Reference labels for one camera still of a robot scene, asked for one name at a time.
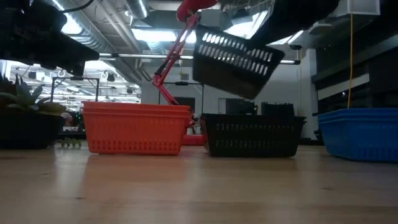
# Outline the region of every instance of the red robotic arm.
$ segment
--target red robotic arm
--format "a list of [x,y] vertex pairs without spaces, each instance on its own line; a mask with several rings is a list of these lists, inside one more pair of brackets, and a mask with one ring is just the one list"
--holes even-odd
[[177,9],[177,19],[185,22],[188,17],[199,9],[207,9],[217,4],[217,0],[184,0]]

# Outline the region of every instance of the potted plant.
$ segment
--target potted plant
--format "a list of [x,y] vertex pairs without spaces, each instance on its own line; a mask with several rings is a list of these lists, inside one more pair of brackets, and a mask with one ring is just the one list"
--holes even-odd
[[0,148],[42,149],[57,139],[66,107],[38,100],[42,91],[39,86],[30,93],[18,75],[15,83],[0,75]]

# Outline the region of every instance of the cable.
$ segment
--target cable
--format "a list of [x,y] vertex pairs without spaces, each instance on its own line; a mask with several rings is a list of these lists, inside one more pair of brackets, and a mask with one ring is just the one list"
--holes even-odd
[[349,89],[348,89],[348,103],[347,108],[351,106],[351,89],[353,87],[353,73],[354,73],[354,14],[353,14],[353,3],[354,1],[351,0],[351,40],[350,40],[350,47],[349,47]]
[[89,5],[91,5],[91,3],[93,3],[93,2],[94,2],[94,0],[88,0],[88,2],[87,2],[86,4],[84,4],[84,5],[82,5],[82,6],[79,6],[79,7],[73,8],[73,9],[62,10],[61,12],[62,12],[62,13],[69,13],[69,12],[80,11],[80,10],[82,10],[82,9],[87,8],[87,7],[88,7]]

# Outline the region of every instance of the table surface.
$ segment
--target table surface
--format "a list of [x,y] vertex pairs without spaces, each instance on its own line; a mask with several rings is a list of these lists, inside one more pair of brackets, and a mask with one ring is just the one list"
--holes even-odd
[[398,166],[323,147],[292,159],[0,151],[0,223],[398,223]]

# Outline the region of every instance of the black machine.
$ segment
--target black machine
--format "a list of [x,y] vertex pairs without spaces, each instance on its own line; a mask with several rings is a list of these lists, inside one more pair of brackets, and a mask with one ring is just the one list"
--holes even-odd
[[0,59],[50,70],[60,67],[83,76],[85,62],[98,60],[99,53],[61,33],[66,11],[43,1],[30,2],[0,0]]

